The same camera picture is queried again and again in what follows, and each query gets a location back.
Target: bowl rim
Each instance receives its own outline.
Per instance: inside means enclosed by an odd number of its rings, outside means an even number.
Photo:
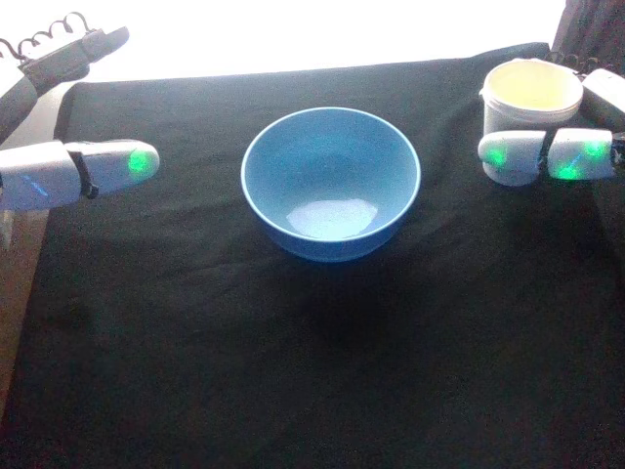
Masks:
[[[319,112],[319,111],[327,111],[327,110],[340,110],[340,111],[357,113],[357,114],[360,114],[360,115],[364,115],[366,117],[373,118],[373,119],[381,122],[383,125],[386,125],[391,130],[393,130],[404,141],[404,143],[407,145],[407,147],[410,150],[410,153],[412,154],[412,157],[414,159],[415,168],[416,168],[415,183],[414,183],[414,188],[413,188],[413,191],[412,191],[412,195],[409,197],[409,199],[406,202],[406,204],[404,205],[404,207],[401,210],[399,210],[399,212],[391,220],[389,220],[384,225],[382,225],[382,226],[380,226],[380,227],[378,227],[375,230],[372,230],[370,232],[363,233],[363,234],[356,234],[354,236],[348,236],[348,237],[344,237],[344,238],[341,238],[341,239],[324,239],[324,238],[319,238],[319,237],[306,236],[304,234],[299,234],[299,233],[292,232],[292,231],[289,231],[289,230],[286,230],[286,229],[282,228],[280,225],[278,225],[277,223],[275,223],[271,219],[269,219],[267,216],[265,216],[265,214],[256,206],[256,204],[254,203],[254,200],[250,196],[249,191],[247,190],[247,183],[245,181],[245,169],[247,167],[247,161],[249,159],[250,153],[251,153],[252,149],[254,148],[254,146],[256,146],[256,144],[265,136],[265,134],[267,134],[269,132],[269,130],[271,128],[279,125],[284,120],[287,120],[287,119],[290,119],[292,117],[295,117],[296,115],[300,115],[300,114],[304,114],[304,113],[308,113],[308,112]],[[356,241],[356,240],[359,240],[359,239],[364,239],[364,238],[373,236],[376,233],[382,232],[382,231],[386,230],[388,227],[394,225],[401,217],[403,217],[403,215],[405,215],[405,213],[412,206],[415,198],[417,197],[417,192],[419,191],[419,188],[421,186],[421,164],[419,162],[419,156],[417,155],[417,152],[415,151],[414,147],[412,147],[412,144],[410,143],[408,138],[405,135],[403,135],[403,133],[401,133],[401,131],[399,129],[397,129],[392,123],[384,120],[383,118],[378,117],[377,115],[372,114],[370,112],[365,112],[364,110],[352,109],[352,108],[349,108],[349,107],[311,107],[311,108],[308,108],[308,109],[298,110],[296,112],[291,112],[290,114],[284,115],[284,116],[280,117],[279,119],[277,119],[276,121],[272,122],[267,127],[265,127],[254,138],[254,140],[252,140],[252,143],[249,145],[249,147],[245,151],[245,155],[243,156],[243,162],[241,163],[240,176],[241,176],[241,186],[243,188],[243,194],[245,195],[245,198],[247,199],[247,203],[252,207],[252,210],[254,210],[256,215],[258,215],[261,218],[261,220],[263,220],[265,223],[267,223],[273,229],[275,229],[275,230],[277,230],[277,231],[279,231],[279,232],[281,232],[281,233],[283,233],[285,235],[293,236],[293,237],[296,237],[298,239],[302,239],[302,240],[305,240],[305,241],[318,242],[318,243],[332,243],[332,242],[343,243],[343,242],[348,242],[348,241]]]

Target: black tablecloth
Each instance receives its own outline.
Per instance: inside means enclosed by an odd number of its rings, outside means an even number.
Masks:
[[[624,463],[625,302],[590,187],[506,189],[476,155],[487,72],[547,51],[74,86],[60,139],[143,140],[162,166],[52,211],[9,464]],[[423,169],[399,234],[345,265],[282,252],[239,186],[254,136],[319,106],[389,120]]]

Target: green glowing spot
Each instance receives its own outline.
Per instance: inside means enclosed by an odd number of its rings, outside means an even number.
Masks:
[[[584,151],[593,161],[600,161],[605,156],[607,144],[605,142],[586,142]]]
[[[128,156],[128,170],[133,178],[141,178],[151,167],[151,158],[148,151],[135,149]]]
[[[501,168],[507,160],[508,156],[504,149],[490,149],[486,154],[486,161],[497,168]]]
[[[558,171],[558,179],[566,179],[569,181],[575,181],[577,179],[582,179],[582,172],[573,167],[573,166],[565,166],[564,168]]]

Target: bowl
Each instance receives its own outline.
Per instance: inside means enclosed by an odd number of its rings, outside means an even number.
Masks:
[[[420,182],[419,158],[401,132],[344,107],[276,120],[241,165],[243,192],[270,238],[319,262],[356,259],[391,239]]]

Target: white cup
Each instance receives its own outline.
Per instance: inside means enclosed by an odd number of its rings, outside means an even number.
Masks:
[[[514,59],[493,68],[480,93],[486,135],[562,127],[579,110],[584,88],[570,68],[537,59]],[[536,179],[534,174],[482,165],[490,179],[506,186],[523,186]]]

